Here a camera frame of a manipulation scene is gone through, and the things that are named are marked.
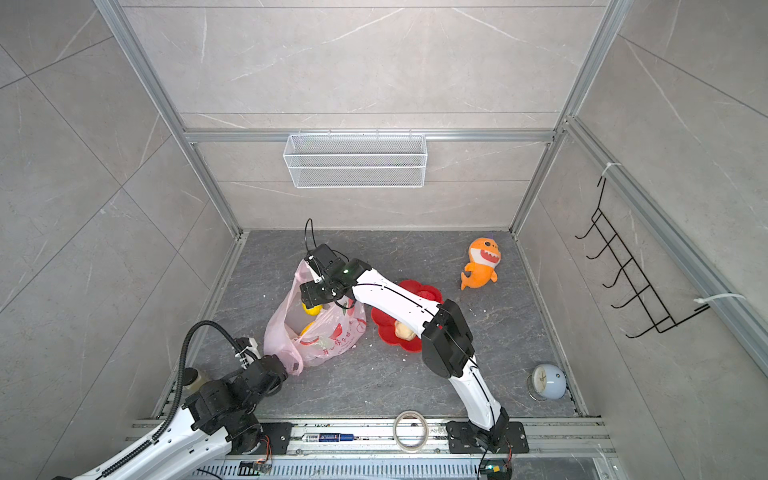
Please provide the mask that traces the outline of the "cream fake pear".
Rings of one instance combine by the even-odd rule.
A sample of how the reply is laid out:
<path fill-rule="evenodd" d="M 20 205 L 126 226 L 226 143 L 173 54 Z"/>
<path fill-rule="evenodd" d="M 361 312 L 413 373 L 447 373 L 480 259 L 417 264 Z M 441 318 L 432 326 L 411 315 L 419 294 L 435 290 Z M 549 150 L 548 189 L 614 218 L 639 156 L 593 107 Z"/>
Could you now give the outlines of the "cream fake pear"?
<path fill-rule="evenodd" d="M 306 304 L 303 304 L 302 308 L 303 308 L 303 311 L 305 312 L 306 315 L 311 316 L 311 317 L 316 317 L 316 316 L 318 316 L 323 311 L 324 306 L 323 305 L 317 305 L 317 306 L 314 306 L 314 307 L 308 307 Z"/>

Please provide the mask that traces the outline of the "pink plastic bag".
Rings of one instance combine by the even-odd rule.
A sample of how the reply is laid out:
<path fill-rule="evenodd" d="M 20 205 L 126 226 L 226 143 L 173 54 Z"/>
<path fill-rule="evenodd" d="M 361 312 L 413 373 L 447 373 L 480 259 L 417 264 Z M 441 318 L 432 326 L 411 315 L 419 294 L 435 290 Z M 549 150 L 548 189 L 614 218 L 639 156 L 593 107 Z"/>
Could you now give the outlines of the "pink plastic bag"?
<path fill-rule="evenodd" d="M 263 351 L 276 355 L 290 375 L 299 375 L 307 367 L 318 366 L 350 350 L 367 330 L 364 306 L 356 302 L 349 310 L 336 304 L 323 305 L 316 317 L 302 308 L 300 285 L 312 279 L 308 265 L 297 267 L 291 288 L 266 326 Z M 315 322 L 304 336 L 301 331 Z"/>

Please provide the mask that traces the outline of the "red flower-shaped plate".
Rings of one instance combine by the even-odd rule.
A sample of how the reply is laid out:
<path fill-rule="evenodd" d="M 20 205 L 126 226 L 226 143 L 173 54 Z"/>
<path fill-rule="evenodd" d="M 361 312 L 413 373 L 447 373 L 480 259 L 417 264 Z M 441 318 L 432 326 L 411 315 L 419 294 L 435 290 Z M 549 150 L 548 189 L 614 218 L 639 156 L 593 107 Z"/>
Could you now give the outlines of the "red flower-shaped plate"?
<path fill-rule="evenodd" d="M 415 280 L 403 280 L 399 283 L 399 286 L 424 299 L 435 301 L 437 303 L 443 302 L 442 293 L 431 285 L 421 284 Z M 408 339 L 401 338 L 398 335 L 399 332 L 403 333 L 404 329 L 400 327 L 395 318 L 376 308 L 371 310 L 371 318 L 377 325 L 379 337 L 385 343 L 389 345 L 398 345 L 408 352 L 422 351 L 422 341 L 416 335 L 413 335 L 412 338 Z"/>

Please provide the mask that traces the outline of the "peach fake fruit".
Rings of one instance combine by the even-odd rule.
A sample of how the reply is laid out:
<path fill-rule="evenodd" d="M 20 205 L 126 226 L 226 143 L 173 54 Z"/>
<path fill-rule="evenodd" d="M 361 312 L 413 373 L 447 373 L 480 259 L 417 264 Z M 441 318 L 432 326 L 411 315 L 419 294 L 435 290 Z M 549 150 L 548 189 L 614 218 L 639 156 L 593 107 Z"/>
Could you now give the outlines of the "peach fake fruit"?
<path fill-rule="evenodd" d="M 396 321 L 394 324 L 394 334 L 399 340 L 409 342 L 418 337 L 418 335 L 405 323 Z"/>

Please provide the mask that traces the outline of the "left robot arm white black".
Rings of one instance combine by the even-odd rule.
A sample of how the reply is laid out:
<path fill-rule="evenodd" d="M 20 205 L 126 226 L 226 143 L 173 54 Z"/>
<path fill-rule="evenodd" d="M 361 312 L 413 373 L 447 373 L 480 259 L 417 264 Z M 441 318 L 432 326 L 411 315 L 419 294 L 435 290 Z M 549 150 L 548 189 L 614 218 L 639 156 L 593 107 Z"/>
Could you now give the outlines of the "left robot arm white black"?
<path fill-rule="evenodd" d="M 184 479 L 205 463 L 249 453 L 264 442 L 256 407 L 287 380 L 282 362 L 266 355 L 247 368 L 202 385 L 150 433 L 80 479 Z"/>

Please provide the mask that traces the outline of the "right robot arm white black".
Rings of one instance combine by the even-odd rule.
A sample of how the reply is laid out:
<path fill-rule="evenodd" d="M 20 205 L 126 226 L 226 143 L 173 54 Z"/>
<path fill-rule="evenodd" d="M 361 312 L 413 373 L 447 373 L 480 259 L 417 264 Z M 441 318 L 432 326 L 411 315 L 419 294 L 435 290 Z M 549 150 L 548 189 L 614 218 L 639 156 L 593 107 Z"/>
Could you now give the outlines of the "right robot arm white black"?
<path fill-rule="evenodd" d="M 422 341 L 424 364 L 449 380 L 462 400 L 477 444 L 493 453 L 507 446 L 509 415 L 480 372 L 473 335 L 458 304 L 420 297 L 389 281 L 366 262 L 342 258 L 326 244 L 309 250 L 304 261 L 312 275 L 300 285 L 306 306 L 347 297 L 356 306 L 368 305 L 405 324 Z"/>

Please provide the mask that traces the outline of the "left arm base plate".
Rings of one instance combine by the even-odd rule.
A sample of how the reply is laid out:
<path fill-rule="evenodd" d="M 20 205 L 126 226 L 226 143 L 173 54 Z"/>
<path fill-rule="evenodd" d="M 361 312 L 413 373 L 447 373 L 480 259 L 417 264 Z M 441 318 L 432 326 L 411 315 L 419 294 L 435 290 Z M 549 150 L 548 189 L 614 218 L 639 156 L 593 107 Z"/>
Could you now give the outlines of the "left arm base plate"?
<path fill-rule="evenodd" d="M 286 455 L 292 429 L 290 422 L 260 423 L 244 434 L 240 454 L 265 457 L 270 450 L 272 455 Z"/>

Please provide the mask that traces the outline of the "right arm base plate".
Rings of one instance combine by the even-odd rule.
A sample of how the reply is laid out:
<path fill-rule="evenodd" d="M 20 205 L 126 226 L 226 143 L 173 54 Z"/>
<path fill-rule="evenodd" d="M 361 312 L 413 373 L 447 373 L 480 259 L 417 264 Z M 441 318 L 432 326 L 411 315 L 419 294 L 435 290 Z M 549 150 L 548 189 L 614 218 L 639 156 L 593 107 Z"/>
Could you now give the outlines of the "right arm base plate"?
<path fill-rule="evenodd" d="M 527 434 L 521 422 L 499 422 L 486 431 L 471 422 L 450 421 L 446 424 L 446 433 L 451 454 L 530 452 Z"/>

